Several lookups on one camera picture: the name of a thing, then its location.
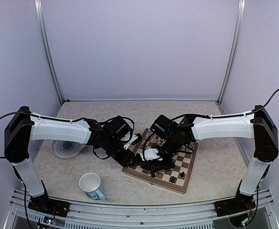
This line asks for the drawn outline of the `dark rook piece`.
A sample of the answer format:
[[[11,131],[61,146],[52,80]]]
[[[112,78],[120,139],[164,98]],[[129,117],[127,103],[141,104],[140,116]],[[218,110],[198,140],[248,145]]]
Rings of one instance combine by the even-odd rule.
[[[176,182],[176,177],[171,177],[171,178],[170,178],[170,182],[171,182],[171,183],[175,183],[175,182]]]

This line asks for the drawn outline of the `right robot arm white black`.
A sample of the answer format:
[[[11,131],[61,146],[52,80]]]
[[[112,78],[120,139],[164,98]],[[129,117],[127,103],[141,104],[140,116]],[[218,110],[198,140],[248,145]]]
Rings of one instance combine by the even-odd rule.
[[[143,150],[142,159],[165,165],[181,147],[191,142],[211,138],[254,139],[254,155],[236,197],[230,202],[234,211],[242,211],[249,204],[249,197],[254,194],[270,163],[279,154],[278,130],[266,109],[257,105],[252,111],[238,114],[183,114],[178,118],[180,123],[175,118],[160,115],[153,122],[151,131],[165,142],[158,149]]]

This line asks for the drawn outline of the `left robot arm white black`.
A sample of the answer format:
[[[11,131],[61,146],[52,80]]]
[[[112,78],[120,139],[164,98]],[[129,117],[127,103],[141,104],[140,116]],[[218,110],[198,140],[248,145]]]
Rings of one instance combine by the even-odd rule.
[[[30,159],[30,141],[68,143],[74,150],[82,145],[92,146],[94,150],[101,148],[107,157],[126,167],[134,162],[134,154],[129,146],[142,140],[141,134],[134,133],[134,126],[127,123],[128,118],[120,115],[104,122],[85,117],[59,119],[33,113],[27,106],[22,106],[13,115],[4,131],[4,155],[26,186],[35,205],[43,212],[53,208],[53,201]]]

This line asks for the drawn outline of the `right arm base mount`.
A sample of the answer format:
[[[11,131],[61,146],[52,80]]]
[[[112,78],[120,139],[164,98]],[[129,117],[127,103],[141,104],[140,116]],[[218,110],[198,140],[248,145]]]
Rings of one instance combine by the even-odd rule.
[[[235,196],[227,200],[216,201],[214,203],[218,217],[236,214],[242,211],[255,208],[256,204],[253,196]]]

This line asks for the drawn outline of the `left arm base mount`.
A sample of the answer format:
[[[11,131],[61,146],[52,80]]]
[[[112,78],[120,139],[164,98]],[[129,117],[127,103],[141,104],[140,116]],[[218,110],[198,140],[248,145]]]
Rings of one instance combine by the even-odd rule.
[[[28,204],[29,209],[64,218],[67,217],[69,207],[69,202],[52,199],[48,196],[31,197]]]

